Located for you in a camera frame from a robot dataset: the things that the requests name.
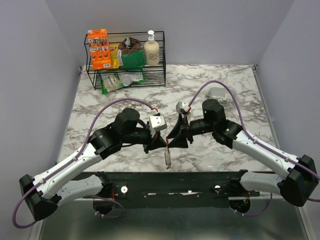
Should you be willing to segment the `green white snack bag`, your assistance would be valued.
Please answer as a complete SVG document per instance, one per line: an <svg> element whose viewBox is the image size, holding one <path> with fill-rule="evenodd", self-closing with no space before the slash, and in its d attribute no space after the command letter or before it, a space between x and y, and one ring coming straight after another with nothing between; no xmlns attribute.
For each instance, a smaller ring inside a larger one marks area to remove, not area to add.
<svg viewBox="0 0 320 240"><path fill-rule="evenodd" d="M98 75L100 77L101 93L103 95L125 87L117 73L98 72Z"/></svg>

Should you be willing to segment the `red carabiner keyring with chain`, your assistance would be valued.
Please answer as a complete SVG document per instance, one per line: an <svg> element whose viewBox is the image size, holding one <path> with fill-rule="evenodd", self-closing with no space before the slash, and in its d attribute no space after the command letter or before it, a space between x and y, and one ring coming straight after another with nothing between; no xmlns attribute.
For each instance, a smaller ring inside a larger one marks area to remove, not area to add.
<svg viewBox="0 0 320 240"><path fill-rule="evenodd" d="M168 170L171 167L171 152L169 149L169 139L166 137L166 147L165 147L165 152L164 152L164 160L165 160L165 166L166 169Z"/></svg>

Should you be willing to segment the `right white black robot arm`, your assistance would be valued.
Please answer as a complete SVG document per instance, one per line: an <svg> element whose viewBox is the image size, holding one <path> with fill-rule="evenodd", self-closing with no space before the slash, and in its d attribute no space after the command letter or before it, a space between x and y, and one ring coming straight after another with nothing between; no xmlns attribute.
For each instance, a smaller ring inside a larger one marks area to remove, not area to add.
<svg viewBox="0 0 320 240"><path fill-rule="evenodd" d="M314 160L281 151L256 136L225 115L224 107L215 99L202 103L203 118L189 121L191 107L176 104L178 121L169 133L169 148L188 148L194 136L211 133L215 141L240 151L262 163L272 174L244 171L230 183L230 191L241 196L247 191L262 191L282 196L288 203L302 207L319 184Z"/></svg>

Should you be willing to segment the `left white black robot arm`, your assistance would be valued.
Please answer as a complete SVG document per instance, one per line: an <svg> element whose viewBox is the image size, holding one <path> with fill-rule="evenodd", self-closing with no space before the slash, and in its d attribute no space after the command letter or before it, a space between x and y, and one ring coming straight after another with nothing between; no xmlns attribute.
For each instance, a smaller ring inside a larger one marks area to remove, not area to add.
<svg viewBox="0 0 320 240"><path fill-rule="evenodd" d="M22 176L19 179L22 199L33 219L47 218L67 201L90 195L107 197L111 182L104 173L83 180L74 178L120 151L123 144L142 145L145 153L166 146L161 131L167 128L167 123L160 113L151 115L144 127L138 127L139 123L139 112L125 108L112 123L95 130L78 150L54 167L36 176Z"/></svg>

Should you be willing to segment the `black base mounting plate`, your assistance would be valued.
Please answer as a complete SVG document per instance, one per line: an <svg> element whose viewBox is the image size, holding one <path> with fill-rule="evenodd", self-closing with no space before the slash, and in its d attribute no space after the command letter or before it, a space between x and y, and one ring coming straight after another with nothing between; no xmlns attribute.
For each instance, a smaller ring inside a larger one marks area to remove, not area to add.
<svg viewBox="0 0 320 240"><path fill-rule="evenodd" d="M228 208L229 199L250 192L238 182L238 172L83 172L63 186L49 203L62 204L91 195L111 198L125 209Z"/></svg>

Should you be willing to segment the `white green pouch bag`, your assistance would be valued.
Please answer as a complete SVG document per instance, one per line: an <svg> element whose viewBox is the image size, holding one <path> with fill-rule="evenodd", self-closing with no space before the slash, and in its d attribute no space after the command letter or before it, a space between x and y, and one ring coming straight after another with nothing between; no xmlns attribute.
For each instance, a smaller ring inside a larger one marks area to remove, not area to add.
<svg viewBox="0 0 320 240"><path fill-rule="evenodd" d="M119 79L124 87L128 87L133 83L140 83L145 81L143 72L122 72L118 74Z"/></svg>

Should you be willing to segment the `orange product box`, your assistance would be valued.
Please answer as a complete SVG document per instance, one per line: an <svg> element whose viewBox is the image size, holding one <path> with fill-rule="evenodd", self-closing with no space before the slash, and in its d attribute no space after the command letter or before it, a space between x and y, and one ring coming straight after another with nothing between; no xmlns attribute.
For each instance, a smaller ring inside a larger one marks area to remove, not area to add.
<svg viewBox="0 0 320 240"><path fill-rule="evenodd" d="M87 32L92 68L94 70L112 67L107 29L92 29Z"/></svg>

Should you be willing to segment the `yellow snack bag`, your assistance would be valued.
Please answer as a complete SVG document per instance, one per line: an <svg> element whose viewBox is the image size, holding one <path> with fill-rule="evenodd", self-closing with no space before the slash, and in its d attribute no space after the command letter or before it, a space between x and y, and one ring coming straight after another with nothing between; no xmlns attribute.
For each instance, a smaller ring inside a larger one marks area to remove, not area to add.
<svg viewBox="0 0 320 240"><path fill-rule="evenodd" d="M110 59L111 59L111 67L109 69L118 69L120 67L120 63L118 60L118 48L119 48L119 44L109 44Z"/></svg>

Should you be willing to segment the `cream soap pump bottle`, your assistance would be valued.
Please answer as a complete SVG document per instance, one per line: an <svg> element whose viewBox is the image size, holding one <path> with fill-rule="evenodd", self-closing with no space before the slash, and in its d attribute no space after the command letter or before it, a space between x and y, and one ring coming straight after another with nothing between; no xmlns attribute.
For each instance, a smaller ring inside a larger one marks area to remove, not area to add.
<svg viewBox="0 0 320 240"><path fill-rule="evenodd" d="M147 32L148 40L144 44L145 62L149 66L155 66L160 61L160 46L155 40L155 32L149 30Z"/></svg>

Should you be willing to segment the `brown green coffee bag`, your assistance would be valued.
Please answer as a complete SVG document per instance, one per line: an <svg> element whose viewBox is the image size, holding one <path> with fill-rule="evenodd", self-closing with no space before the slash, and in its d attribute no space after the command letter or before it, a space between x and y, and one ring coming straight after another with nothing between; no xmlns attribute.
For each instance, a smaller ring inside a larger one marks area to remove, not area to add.
<svg viewBox="0 0 320 240"><path fill-rule="evenodd" d="M145 66L145 57L141 42L127 37L118 46L119 67L122 69L140 69Z"/></svg>

